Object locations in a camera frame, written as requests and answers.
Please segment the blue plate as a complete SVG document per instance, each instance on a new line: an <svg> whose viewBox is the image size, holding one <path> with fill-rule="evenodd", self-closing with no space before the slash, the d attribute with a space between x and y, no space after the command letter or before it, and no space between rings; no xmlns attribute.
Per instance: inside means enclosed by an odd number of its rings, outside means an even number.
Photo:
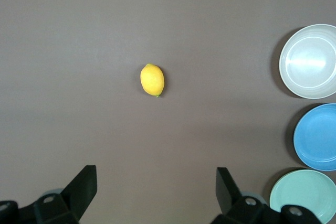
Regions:
<svg viewBox="0 0 336 224"><path fill-rule="evenodd" d="M336 103L308 111L294 130L293 145L305 165L325 172L336 171Z"/></svg>

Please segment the yellow lemon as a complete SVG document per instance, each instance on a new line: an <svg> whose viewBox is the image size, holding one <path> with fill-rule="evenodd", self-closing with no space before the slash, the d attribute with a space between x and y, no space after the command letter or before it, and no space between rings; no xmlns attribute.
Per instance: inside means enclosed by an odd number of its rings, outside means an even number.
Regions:
<svg viewBox="0 0 336 224"><path fill-rule="evenodd" d="M148 63L140 72L140 82L147 94L158 98L165 86L163 71L157 65Z"/></svg>

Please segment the beige plate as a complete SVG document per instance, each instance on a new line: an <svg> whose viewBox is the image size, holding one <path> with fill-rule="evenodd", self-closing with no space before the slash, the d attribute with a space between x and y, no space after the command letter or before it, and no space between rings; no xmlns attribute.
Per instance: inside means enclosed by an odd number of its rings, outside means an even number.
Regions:
<svg viewBox="0 0 336 224"><path fill-rule="evenodd" d="M285 86L305 99L323 99L336 93L336 26L314 24L294 33L279 57Z"/></svg>

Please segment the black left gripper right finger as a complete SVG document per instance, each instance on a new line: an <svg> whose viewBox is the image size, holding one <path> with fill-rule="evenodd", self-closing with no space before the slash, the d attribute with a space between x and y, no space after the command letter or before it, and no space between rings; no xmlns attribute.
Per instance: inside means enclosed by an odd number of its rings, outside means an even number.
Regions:
<svg viewBox="0 0 336 224"><path fill-rule="evenodd" d="M244 196L226 167L216 170L216 198L221 209L210 224L319 224L307 208L285 205L272 210L254 196Z"/></svg>

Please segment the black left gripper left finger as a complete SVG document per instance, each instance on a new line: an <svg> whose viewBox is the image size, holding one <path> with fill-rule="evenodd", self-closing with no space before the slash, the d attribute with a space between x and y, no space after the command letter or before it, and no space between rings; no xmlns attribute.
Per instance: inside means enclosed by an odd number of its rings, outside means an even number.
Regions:
<svg viewBox="0 0 336 224"><path fill-rule="evenodd" d="M0 224L80 224L97 186L96 166L87 165L60 193L45 194L23 208L0 201Z"/></svg>

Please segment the pale green plate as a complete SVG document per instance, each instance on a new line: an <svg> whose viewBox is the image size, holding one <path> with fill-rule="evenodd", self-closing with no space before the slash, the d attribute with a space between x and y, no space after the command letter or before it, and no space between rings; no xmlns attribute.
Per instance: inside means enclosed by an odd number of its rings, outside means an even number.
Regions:
<svg viewBox="0 0 336 224"><path fill-rule="evenodd" d="M275 211L280 211L284 205L305 207L322 224L327 224L336 215L336 184L327 175L315 170L289 172L274 184L269 204Z"/></svg>

